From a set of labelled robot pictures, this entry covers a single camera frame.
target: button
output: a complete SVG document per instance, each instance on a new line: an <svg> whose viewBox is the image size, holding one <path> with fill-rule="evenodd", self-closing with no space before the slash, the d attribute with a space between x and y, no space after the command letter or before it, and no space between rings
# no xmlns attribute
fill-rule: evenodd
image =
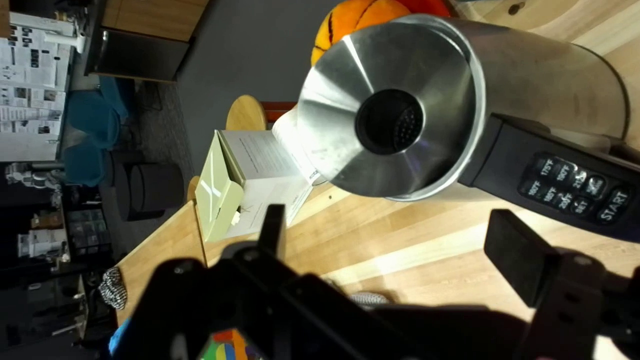
<svg viewBox="0 0 640 360"><path fill-rule="evenodd" d="M552 202L557 202L557 194L559 194L557 186L542 188L542 198L541 199L545 203L552 203Z"/></svg>
<svg viewBox="0 0 640 360"><path fill-rule="evenodd" d="M593 177L586 180L586 188L585 188L586 194L597 198L597 196L602 194L602 190L604 190L604 180L602 177L593 175Z"/></svg>
<svg viewBox="0 0 640 360"><path fill-rule="evenodd" d="M588 174L585 169L577 169L571 184L575 190L582 190L585 182L586 182Z"/></svg>
<svg viewBox="0 0 640 360"><path fill-rule="evenodd" d="M541 194L541 188L542 188L541 180L531 180L531 182L525 182L523 194L537 198Z"/></svg>
<svg viewBox="0 0 640 360"><path fill-rule="evenodd" d="M609 203L614 208L622 208L628 203L633 196L621 188L612 190L612 194L609 196Z"/></svg>
<svg viewBox="0 0 640 360"><path fill-rule="evenodd" d="M552 168L552 177L557 182L567 182L575 171L578 169L578 166L571 163L571 161L559 161L555 168Z"/></svg>
<svg viewBox="0 0 640 360"><path fill-rule="evenodd" d="M559 192L557 198L559 198L559 199L557 199L557 208L568 210L568 205L571 205L572 199L575 199L575 194L571 194L571 192Z"/></svg>
<svg viewBox="0 0 640 360"><path fill-rule="evenodd" d="M602 223L611 223L616 217L618 210L612 205L600 208L600 211L597 214L599 222Z"/></svg>
<svg viewBox="0 0 640 360"><path fill-rule="evenodd" d="M557 159L552 158L541 158L537 159L534 174L547 177L552 171L555 163Z"/></svg>
<svg viewBox="0 0 640 360"><path fill-rule="evenodd" d="M593 202L586 199L586 198L578 198L575 203L572 203L572 210L577 215L586 215L588 210L590 210Z"/></svg>

